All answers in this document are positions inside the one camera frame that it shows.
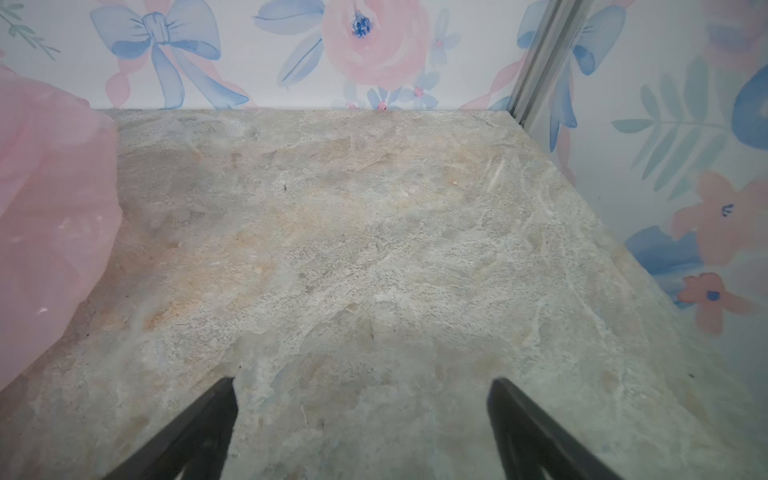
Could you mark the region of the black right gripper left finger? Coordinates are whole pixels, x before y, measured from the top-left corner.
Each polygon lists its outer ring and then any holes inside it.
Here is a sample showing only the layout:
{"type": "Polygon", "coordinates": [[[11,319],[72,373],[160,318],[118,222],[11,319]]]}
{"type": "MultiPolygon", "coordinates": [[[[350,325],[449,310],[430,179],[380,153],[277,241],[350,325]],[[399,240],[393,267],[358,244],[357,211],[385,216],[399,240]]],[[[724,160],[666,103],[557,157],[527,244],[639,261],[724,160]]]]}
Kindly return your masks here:
{"type": "Polygon", "coordinates": [[[232,377],[219,379],[108,479],[219,479],[238,404],[232,377]]]}

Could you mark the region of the pink plastic bag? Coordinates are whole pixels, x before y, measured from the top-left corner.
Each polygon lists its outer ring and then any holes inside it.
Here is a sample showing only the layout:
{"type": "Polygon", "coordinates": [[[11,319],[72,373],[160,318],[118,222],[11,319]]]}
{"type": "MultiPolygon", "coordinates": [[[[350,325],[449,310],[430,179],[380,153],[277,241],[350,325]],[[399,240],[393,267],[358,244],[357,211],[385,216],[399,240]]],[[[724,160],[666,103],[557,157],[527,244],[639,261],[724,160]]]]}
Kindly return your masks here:
{"type": "Polygon", "coordinates": [[[56,343],[105,272],[122,221],[115,122],[1,68],[1,384],[56,343]]]}

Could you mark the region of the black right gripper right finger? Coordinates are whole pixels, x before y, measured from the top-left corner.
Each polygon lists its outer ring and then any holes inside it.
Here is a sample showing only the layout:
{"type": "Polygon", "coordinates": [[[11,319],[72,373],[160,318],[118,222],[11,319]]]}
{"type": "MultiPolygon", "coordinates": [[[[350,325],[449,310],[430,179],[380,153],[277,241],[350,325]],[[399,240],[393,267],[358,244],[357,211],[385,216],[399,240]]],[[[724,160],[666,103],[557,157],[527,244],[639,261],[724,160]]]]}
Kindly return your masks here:
{"type": "Polygon", "coordinates": [[[493,380],[486,407],[507,479],[620,479],[509,379],[493,380]]]}

